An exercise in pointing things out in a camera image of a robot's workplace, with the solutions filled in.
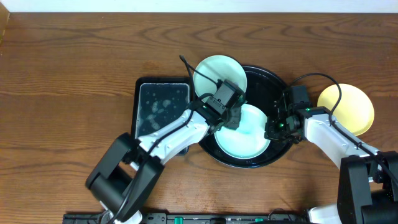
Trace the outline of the pale green plate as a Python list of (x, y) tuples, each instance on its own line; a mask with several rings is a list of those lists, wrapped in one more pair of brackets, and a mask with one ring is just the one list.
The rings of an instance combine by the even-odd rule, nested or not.
[(243, 104), (241, 119), (236, 130), (222, 127), (215, 133), (219, 147), (237, 159), (252, 159), (262, 154), (270, 140), (264, 137), (267, 116), (253, 105)]
[(214, 95), (225, 80), (237, 85), (245, 93), (248, 85), (242, 65), (225, 55), (213, 55), (202, 60), (194, 70), (193, 84), (197, 96)]

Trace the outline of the round black tray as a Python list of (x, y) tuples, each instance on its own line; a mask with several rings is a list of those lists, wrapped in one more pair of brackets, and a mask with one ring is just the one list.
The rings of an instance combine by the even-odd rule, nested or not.
[[(259, 108), (266, 116), (275, 118), (277, 101), (287, 84), (272, 71), (254, 65), (244, 65), (248, 85), (246, 100), (248, 104)], [(227, 155), (217, 144), (215, 136), (207, 136), (199, 142), (201, 148), (218, 162), (227, 166), (253, 169), (267, 166), (280, 159), (291, 147), (291, 142), (271, 141), (264, 152), (252, 159), (237, 159)]]

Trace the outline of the yellow plate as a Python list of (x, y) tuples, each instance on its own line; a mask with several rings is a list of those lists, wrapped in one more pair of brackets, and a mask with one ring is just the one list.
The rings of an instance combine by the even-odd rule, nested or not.
[[(333, 119), (336, 119), (355, 136), (359, 136), (365, 133), (373, 124), (373, 104), (369, 97), (359, 88), (344, 83), (339, 84), (339, 86), (342, 97), (333, 112)], [(324, 106), (331, 110), (338, 97), (338, 87), (331, 85), (320, 93), (317, 106)]]

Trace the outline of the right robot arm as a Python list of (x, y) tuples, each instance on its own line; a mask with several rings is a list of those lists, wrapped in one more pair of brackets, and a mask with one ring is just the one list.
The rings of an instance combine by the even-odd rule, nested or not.
[(271, 141), (318, 146), (339, 168), (337, 202), (308, 210), (311, 223), (397, 223), (397, 152), (381, 152), (325, 107), (283, 111), (266, 122)]

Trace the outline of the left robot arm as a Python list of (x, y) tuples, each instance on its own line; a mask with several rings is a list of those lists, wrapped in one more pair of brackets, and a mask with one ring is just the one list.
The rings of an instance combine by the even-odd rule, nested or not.
[(85, 186), (103, 204), (110, 223), (140, 223), (140, 209), (165, 164), (182, 149), (226, 126), (243, 97), (223, 101), (210, 93), (191, 102), (182, 115), (153, 133), (117, 137), (88, 176)]

